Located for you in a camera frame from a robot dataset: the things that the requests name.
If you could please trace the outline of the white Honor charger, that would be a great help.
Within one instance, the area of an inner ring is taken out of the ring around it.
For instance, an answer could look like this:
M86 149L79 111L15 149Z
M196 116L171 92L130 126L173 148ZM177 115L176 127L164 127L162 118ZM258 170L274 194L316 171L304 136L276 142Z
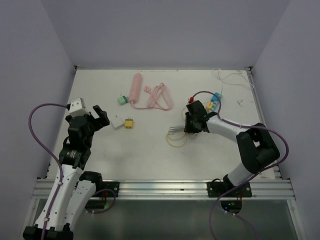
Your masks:
M118 130L124 126L124 121L118 115L112 116L110 123L115 130Z

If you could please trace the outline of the green USB charger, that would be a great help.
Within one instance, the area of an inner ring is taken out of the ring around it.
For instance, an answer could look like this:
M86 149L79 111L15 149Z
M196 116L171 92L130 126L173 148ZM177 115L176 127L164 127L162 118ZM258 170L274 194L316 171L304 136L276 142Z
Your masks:
M120 106L123 106L129 102L129 97L125 95L121 95L118 99L117 102L119 103Z

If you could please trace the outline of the pink power strip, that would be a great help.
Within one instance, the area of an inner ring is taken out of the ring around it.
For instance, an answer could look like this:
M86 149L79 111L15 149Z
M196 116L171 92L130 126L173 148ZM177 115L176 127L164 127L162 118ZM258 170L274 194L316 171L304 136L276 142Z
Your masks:
M143 77L140 73L136 73L132 78L128 101L135 103L139 99Z

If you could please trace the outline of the yellow USB charger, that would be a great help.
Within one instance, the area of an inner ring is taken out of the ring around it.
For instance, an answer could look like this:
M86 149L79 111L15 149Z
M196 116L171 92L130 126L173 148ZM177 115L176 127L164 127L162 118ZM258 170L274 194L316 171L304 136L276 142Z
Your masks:
M125 118L124 127L126 129L132 129L134 127L134 120L133 120L133 118L131 116Z

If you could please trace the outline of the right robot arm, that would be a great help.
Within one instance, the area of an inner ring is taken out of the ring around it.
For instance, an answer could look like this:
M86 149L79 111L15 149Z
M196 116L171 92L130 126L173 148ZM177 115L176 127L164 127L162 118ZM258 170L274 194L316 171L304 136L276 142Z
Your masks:
M221 118L217 112L207 112L203 104L190 102L185 113L184 132L206 132L227 138L237 144L240 163L223 178L223 192L235 196L244 181L278 160L280 152L262 123L244 126Z

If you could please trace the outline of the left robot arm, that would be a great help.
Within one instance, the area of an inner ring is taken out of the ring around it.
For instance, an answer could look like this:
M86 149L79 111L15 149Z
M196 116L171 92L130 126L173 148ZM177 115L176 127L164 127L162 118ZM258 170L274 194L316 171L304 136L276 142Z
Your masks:
M84 104L75 101L65 106L69 126L57 163L57 174L46 204L33 226L23 231L25 240L72 240L74 225L92 196L103 193L102 175L85 171L91 155L95 132L108 126L107 112L98 105L93 110L94 117Z

